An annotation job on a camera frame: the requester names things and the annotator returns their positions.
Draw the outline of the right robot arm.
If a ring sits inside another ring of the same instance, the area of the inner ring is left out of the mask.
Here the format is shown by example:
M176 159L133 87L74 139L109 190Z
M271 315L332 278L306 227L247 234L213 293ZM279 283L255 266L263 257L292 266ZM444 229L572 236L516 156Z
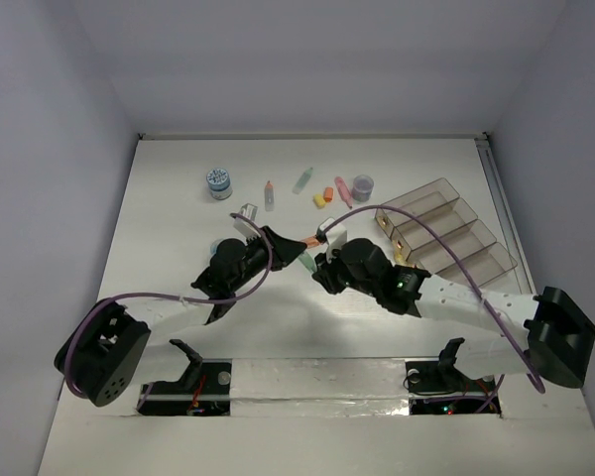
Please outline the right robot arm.
M558 288L539 295L474 291L426 270L394 265L365 238L318 254L312 277L331 295L352 289L396 315L496 333L487 342L455 337L445 345L436 376L446 388L500 374L525 374L571 389L585 383L595 324Z

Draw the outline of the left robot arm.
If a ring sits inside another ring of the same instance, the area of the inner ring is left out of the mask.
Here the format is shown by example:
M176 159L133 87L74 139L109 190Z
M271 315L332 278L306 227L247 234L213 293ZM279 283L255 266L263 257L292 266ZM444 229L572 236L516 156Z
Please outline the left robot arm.
M230 238L217 245L207 268L191 286L205 294L212 323L243 298L236 293L259 274L287 267L303 253L302 241L282 237L264 226L261 234L246 241ZM128 293L104 298L84 317L56 355L54 365L68 389L77 397L104 407L116 400L132 380L151 329L133 318L120 303L129 298L176 300L174 295Z

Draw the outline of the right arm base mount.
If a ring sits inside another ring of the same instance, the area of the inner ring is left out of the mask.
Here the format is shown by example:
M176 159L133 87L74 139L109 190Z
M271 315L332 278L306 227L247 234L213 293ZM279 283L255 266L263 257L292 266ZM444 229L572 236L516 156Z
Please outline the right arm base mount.
M435 359L406 363L403 387L412 416L501 415L496 379L472 380L455 368L464 342L462 337L450 339Z

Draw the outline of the pink highlighter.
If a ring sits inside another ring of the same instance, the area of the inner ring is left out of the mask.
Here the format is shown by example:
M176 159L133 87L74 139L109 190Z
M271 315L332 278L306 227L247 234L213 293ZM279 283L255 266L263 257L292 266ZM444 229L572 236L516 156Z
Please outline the pink highlighter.
M335 177L334 183L337 187L340 199L348 206L349 209L351 209L353 207L353 199L345 180L342 177Z

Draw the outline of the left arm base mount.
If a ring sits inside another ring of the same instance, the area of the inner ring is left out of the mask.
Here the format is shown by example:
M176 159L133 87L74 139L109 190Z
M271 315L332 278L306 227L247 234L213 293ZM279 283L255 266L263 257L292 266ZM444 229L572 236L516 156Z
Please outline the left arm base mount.
M231 414L231 360L204 360L180 339L172 346L188 360L175 381L145 384L136 412L145 417L228 417Z

